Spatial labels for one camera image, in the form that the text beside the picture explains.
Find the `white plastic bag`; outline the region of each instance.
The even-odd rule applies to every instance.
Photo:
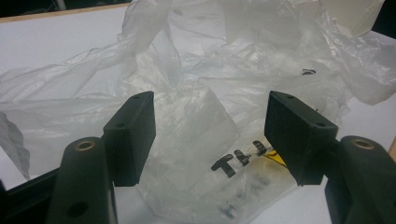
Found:
[[[29,173],[42,175],[68,143],[100,136],[127,97],[154,91],[157,137],[139,187],[148,205],[190,223],[248,222],[295,187],[285,167],[257,156],[268,92],[339,123],[351,92],[369,104],[396,92],[395,56],[377,39],[340,35],[313,0],[141,0],[117,43],[0,75],[0,111],[23,135]],[[27,176],[29,154],[10,142]],[[213,167],[221,158],[233,175]]]

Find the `black plastic part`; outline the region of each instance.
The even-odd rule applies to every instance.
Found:
[[[67,146],[46,223],[117,223],[114,204],[103,140],[87,137]]]
[[[129,98],[104,128],[116,187],[139,183],[156,135],[153,99],[152,91]]]
[[[287,164],[297,184],[320,184],[320,162],[332,146],[337,126],[296,97],[271,91],[264,135]]]
[[[2,194],[1,223],[44,223],[58,169]]]
[[[337,223],[396,223],[396,163],[387,151],[372,140],[347,136],[337,159],[352,198],[345,221]]]

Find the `white table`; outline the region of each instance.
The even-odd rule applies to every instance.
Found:
[[[125,6],[101,9],[3,20],[13,22],[0,23],[0,74],[17,67],[59,63],[85,50],[116,42]],[[338,139],[345,135],[359,135],[388,149],[396,135],[396,95],[374,106],[353,98],[348,106],[351,111],[343,117]],[[0,178],[8,189],[23,182],[3,150],[0,150]],[[331,223],[324,186],[325,181],[321,186],[298,188],[260,213],[252,223]],[[176,223],[156,217],[136,188],[116,189],[116,194],[119,195],[120,223]]]

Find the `plastic bag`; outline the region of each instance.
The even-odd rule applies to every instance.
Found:
[[[174,220],[248,222],[295,187],[285,167],[258,156],[271,152],[268,92],[291,93],[339,123],[351,92],[370,104],[396,92],[395,56],[376,39],[340,35],[317,1],[132,2],[117,43],[0,76],[0,111],[30,160],[20,147],[7,154],[26,175],[29,165],[42,175],[68,143],[101,136],[127,97],[154,91],[145,201]],[[232,169],[216,169],[221,158]]]

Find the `dark background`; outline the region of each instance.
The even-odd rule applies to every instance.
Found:
[[[67,9],[98,7],[131,2],[131,0],[64,0]],[[57,11],[56,0],[0,0],[0,17]],[[373,30],[396,38],[396,0],[386,0]]]

